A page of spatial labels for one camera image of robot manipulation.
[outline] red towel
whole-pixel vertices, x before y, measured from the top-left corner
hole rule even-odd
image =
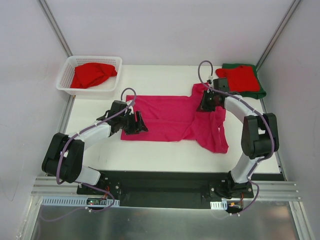
[[[259,92],[260,86],[251,66],[241,65],[236,68],[219,68],[215,71],[219,78],[226,78],[230,91]]]
[[[87,89],[105,82],[109,77],[117,76],[115,66],[89,62],[75,67],[74,77],[70,88]]]
[[[217,107],[213,112],[197,112],[205,87],[194,84],[191,96],[137,96],[134,110],[141,115],[149,132],[125,135],[128,141],[176,142],[196,140],[213,153],[228,151],[224,120],[226,110]]]

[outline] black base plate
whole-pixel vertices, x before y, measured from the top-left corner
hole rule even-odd
[[[100,188],[109,188],[123,207],[210,209],[210,202],[221,197],[212,188],[222,184],[227,173],[103,171]],[[282,174],[254,174],[253,181],[284,181]],[[79,195],[103,193],[82,186]],[[244,191],[245,198],[253,198],[253,191]],[[232,194],[240,198],[241,193]]]

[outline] red and green cloth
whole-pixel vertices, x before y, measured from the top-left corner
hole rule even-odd
[[[262,99],[267,95],[258,80],[255,65],[224,63],[215,73],[219,78],[227,78],[230,91],[239,92],[243,97]]]

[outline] white basket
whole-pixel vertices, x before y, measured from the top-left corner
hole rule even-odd
[[[98,86],[92,86],[87,89],[70,88],[75,75],[75,67],[86,63],[102,63],[110,64],[117,71],[116,76],[109,79]],[[122,59],[117,56],[70,56],[66,59],[56,81],[56,88],[63,90],[70,95],[86,96],[89,98],[103,98],[112,96],[110,93],[116,89],[122,68]]]

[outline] white work surface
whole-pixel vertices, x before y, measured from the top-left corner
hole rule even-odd
[[[74,100],[66,133],[77,132],[91,125],[120,99],[124,88],[135,89],[137,95],[190,96],[193,84],[199,83],[198,66],[124,65],[114,97],[108,100]],[[210,68],[203,66],[201,75],[208,79]],[[262,112],[259,100],[244,98]],[[226,112],[225,136],[229,145],[226,154],[212,153],[196,141],[179,142],[122,141],[121,131],[102,140],[84,152],[83,165],[98,170],[165,171],[165,172],[228,172],[241,154],[242,123]],[[279,173],[275,155],[262,162],[256,173]]]

